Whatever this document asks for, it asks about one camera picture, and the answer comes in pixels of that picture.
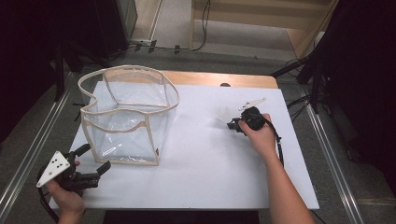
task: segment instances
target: white table surface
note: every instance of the white table surface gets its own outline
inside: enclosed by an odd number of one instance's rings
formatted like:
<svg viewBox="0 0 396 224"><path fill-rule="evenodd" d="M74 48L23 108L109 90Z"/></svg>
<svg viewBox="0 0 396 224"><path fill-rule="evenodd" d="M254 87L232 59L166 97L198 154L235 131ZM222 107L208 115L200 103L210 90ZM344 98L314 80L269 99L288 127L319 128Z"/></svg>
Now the white table surface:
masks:
<svg viewBox="0 0 396 224"><path fill-rule="evenodd" d="M96 189L84 191L87 208L263 209L269 207L264 164L242 133L216 119L228 107L236 118L246 101L269 113L282 137L285 169L309 209L318 201L281 90L177 85L180 104L161 151L159 166L112 164ZM87 143L81 127L71 150ZM102 164L91 152L78 171ZM51 207L57 207L53 200Z"/></svg>

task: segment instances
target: clear plastic bin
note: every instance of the clear plastic bin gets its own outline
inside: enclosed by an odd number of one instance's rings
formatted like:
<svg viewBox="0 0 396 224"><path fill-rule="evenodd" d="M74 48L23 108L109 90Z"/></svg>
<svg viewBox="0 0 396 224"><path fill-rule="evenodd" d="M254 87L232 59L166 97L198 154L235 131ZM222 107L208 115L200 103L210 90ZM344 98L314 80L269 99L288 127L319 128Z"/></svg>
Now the clear plastic bin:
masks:
<svg viewBox="0 0 396 224"><path fill-rule="evenodd" d="M81 124L96 161L159 165L179 97L160 71L124 65L82 77Z"/></svg>

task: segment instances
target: wooden table edge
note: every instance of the wooden table edge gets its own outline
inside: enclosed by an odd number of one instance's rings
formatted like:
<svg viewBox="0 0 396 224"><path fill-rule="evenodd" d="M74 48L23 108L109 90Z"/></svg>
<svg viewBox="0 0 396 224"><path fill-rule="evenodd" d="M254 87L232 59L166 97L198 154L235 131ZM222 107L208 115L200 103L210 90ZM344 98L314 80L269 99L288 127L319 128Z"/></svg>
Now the wooden table edge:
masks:
<svg viewBox="0 0 396 224"><path fill-rule="evenodd" d="M169 80L178 85L220 86L278 89L276 79L262 75L240 75L202 72L162 71Z"/></svg>

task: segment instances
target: forearm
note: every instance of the forearm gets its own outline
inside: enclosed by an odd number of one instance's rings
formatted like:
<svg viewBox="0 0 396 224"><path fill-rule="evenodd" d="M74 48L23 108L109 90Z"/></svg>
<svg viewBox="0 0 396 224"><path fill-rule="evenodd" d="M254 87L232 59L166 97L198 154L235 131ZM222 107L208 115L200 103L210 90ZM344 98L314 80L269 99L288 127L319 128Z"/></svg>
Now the forearm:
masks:
<svg viewBox="0 0 396 224"><path fill-rule="evenodd" d="M314 223L309 210L274 153L263 157L274 223Z"/></svg>

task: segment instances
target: black curtain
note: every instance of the black curtain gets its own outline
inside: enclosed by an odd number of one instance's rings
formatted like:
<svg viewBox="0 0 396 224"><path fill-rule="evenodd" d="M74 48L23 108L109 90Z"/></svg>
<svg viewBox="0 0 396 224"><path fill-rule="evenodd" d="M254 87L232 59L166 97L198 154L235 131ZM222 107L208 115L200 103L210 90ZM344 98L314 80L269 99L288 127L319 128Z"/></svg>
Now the black curtain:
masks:
<svg viewBox="0 0 396 224"><path fill-rule="evenodd" d="M0 15L2 142L54 83L55 40L48 35L52 24L39 1L3 1Z"/></svg>
<svg viewBox="0 0 396 224"><path fill-rule="evenodd" d="M299 76L321 64L334 120L355 159L384 173L396 195L396 3L340 0L318 49Z"/></svg>

